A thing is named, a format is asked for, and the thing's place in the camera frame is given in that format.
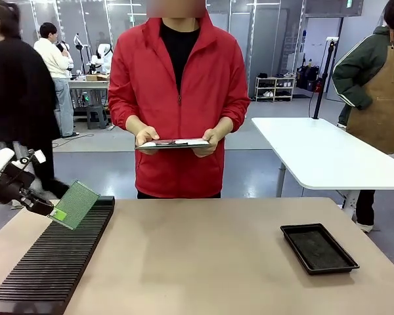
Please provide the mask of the person in red jacket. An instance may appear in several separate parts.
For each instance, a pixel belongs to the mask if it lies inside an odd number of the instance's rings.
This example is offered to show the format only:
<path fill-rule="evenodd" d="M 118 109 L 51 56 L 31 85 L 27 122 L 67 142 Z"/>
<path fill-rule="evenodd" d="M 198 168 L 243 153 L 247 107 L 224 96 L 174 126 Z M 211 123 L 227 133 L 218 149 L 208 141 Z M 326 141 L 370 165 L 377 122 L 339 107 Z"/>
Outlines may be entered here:
<path fill-rule="evenodd" d="M 110 70 L 110 95 L 135 102 L 144 126 L 159 140 L 202 138 L 219 124 L 228 96 L 248 96 L 237 40 L 215 27 L 205 0 L 146 0 L 147 21 L 123 32 Z M 223 187 L 225 137 L 216 151 L 136 150 L 140 199 L 218 198 Z"/>

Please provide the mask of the person in white sweater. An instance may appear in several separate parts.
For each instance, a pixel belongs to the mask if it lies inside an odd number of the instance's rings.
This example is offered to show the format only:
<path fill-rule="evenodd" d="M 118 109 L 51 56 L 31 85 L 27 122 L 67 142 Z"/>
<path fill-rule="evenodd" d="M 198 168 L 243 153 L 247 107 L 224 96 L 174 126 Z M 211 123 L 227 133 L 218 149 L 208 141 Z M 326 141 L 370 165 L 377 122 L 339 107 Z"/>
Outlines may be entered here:
<path fill-rule="evenodd" d="M 53 23 L 44 22 L 39 28 L 40 38 L 34 43 L 34 49 L 40 54 L 55 84 L 58 103 L 56 117 L 62 138 L 78 136 L 74 131 L 74 109 L 70 96 L 68 70 L 72 64 L 69 52 L 57 45 L 57 28 Z"/>

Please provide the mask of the green perforated PCB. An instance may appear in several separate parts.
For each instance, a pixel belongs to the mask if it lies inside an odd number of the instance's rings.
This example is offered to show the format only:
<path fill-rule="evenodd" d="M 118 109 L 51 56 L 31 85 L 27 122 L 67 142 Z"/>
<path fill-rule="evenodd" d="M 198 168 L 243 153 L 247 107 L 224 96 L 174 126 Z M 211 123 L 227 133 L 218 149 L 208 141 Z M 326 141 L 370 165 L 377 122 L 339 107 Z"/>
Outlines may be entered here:
<path fill-rule="evenodd" d="M 76 180 L 55 204 L 49 218 L 70 230 L 75 230 L 99 197 L 99 194 Z"/>

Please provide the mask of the person's right hand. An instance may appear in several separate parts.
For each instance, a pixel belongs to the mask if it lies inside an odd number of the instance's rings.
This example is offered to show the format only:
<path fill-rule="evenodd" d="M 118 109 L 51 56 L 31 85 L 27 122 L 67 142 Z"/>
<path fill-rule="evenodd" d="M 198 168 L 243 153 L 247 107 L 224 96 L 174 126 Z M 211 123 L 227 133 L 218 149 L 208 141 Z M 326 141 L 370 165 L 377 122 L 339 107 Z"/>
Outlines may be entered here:
<path fill-rule="evenodd" d="M 159 140 L 160 136 L 155 128 L 151 126 L 129 129 L 129 132 L 135 136 L 135 146 L 138 148 L 148 142 Z"/>

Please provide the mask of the grey background workbench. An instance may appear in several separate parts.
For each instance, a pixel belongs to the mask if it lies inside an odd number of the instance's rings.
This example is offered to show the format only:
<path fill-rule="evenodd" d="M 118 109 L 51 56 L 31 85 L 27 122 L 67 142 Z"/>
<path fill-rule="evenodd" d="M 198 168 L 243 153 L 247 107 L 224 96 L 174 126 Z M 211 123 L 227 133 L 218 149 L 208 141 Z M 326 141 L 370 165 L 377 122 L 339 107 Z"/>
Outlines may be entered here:
<path fill-rule="evenodd" d="M 69 81 L 70 96 L 75 116 L 85 116 L 88 105 L 102 105 L 108 109 L 109 81 L 87 81 L 79 77 Z"/>

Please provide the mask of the person's left hand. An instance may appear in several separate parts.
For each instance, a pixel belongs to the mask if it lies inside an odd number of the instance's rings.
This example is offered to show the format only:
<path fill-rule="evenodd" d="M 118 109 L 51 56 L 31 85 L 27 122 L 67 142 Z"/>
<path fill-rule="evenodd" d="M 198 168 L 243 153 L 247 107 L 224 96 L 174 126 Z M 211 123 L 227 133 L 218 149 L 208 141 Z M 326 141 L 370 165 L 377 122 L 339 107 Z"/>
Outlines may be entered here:
<path fill-rule="evenodd" d="M 204 133 L 202 139 L 207 141 L 209 145 L 206 147 L 193 148 L 192 150 L 198 158 L 210 156 L 216 151 L 218 144 L 224 137 L 225 133 L 219 128 L 208 129 Z"/>

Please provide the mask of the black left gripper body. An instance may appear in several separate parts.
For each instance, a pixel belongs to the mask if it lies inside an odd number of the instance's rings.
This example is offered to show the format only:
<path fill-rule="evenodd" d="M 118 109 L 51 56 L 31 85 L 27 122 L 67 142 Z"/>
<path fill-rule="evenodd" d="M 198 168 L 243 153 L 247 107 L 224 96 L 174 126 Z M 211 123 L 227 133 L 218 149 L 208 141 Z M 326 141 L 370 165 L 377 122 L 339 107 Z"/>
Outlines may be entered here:
<path fill-rule="evenodd" d="M 0 203 L 7 204 L 16 200 L 21 201 L 22 205 L 33 207 L 37 203 L 30 189 L 34 182 L 35 178 L 16 180 L 10 184 L 6 184 L 5 180 L 0 180 Z"/>

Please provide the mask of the white shoe rack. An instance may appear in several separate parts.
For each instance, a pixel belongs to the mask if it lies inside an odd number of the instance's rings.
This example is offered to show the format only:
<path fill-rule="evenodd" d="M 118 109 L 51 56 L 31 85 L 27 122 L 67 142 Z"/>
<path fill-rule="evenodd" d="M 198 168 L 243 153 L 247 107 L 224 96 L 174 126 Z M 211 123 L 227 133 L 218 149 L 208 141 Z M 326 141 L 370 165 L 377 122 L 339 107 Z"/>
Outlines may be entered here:
<path fill-rule="evenodd" d="M 287 75 L 282 77 L 256 77 L 254 98 L 259 101 L 291 101 L 293 99 L 296 77 Z"/>

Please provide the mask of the dark clipboard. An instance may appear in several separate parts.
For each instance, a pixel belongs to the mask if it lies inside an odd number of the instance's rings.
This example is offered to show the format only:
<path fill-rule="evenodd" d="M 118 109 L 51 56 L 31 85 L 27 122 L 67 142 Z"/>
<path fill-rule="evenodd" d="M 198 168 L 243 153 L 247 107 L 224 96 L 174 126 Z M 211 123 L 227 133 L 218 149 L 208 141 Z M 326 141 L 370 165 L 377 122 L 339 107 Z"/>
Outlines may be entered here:
<path fill-rule="evenodd" d="M 179 146 L 139 146 L 138 148 L 135 147 L 136 150 L 162 150 L 162 149 L 178 149 L 178 148 L 199 148 L 199 147 L 206 147 L 205 146 L 185 146 L 185 145 L 179 145 Z"/>

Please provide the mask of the black slotted PCB rack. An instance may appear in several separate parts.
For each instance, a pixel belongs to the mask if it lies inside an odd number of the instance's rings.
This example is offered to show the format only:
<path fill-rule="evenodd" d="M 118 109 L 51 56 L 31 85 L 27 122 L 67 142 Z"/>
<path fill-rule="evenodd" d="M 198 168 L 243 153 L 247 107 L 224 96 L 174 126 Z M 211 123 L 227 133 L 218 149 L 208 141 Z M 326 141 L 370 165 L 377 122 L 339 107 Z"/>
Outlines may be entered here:
<path fill-rule="evenodd" d="M 114 213 L 100 197 L 79 226 L 52 222 L 0 284 L 0 315 L 63 315 Z"/>

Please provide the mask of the grey plastic stool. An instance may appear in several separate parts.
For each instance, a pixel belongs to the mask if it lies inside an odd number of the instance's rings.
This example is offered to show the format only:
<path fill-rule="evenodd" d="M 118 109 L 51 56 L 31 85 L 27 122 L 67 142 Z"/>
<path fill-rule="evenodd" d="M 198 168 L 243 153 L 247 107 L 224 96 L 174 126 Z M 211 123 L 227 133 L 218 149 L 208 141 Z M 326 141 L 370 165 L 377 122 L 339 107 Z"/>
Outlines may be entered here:
<path fill-rule="evenodd" d="M 87 128 L 105 129 L 108 125 L 106 110 L 103 105 L 89 105 L 86 107 Z"/>

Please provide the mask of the person in black coat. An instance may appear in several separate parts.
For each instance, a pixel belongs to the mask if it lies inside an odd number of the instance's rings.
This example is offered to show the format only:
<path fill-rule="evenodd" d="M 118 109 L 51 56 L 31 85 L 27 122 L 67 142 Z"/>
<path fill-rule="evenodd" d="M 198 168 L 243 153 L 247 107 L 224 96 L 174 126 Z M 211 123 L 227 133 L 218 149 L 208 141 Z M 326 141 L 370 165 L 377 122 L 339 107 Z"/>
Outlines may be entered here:
<path fill-rule="evenodd" d="M 20 12 L 0 0 L 0 148 L 21 156 L 40 150 L 33 163 L 43 191 L 61 198 L 69 186 L 55 177 L 53 141 L 60 138 L 55 116 L 55 84 L 40 54 L 20 36 Z"/>

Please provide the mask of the dark wall screen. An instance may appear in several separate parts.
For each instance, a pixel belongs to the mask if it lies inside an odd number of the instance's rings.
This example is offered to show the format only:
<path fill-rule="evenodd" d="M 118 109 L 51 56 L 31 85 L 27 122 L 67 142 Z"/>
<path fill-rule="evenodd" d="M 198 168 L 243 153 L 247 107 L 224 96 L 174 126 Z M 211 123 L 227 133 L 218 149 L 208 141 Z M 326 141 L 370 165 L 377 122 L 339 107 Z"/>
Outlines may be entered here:
<path fill-rule="evenodd" d="M 306 0 L 305 14 L 309 17 L 360 16 L 364 0 Z"/>

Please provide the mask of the person's left forearm red sleeve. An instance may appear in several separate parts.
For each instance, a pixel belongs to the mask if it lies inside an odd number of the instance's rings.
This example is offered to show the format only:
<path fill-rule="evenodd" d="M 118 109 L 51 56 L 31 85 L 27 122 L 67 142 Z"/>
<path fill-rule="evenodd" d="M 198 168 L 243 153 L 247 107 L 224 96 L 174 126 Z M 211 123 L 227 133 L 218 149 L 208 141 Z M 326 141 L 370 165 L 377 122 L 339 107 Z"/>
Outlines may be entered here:
<path fill-rule="evenodd" d="M 247 95 L 228 96 L 221 110 L 220 125 L 227 127 L 228 133 L 237 131 L 245 120 L 250 99 Z"/>

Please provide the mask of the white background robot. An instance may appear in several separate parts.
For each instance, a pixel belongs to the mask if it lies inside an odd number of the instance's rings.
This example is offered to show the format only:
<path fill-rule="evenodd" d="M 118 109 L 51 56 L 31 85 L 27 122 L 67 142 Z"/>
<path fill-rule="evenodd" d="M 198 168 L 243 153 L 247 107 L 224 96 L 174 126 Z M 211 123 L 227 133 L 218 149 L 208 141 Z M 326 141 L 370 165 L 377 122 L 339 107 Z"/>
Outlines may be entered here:
<path fill-rule="evenodd" d="M 95 74 L 100 70 L 104 74 L 109 74 L 111 70 L 113 50 L 111 44 L 101 43 L 96 53 L 91 57 L 89 73 Z"/>

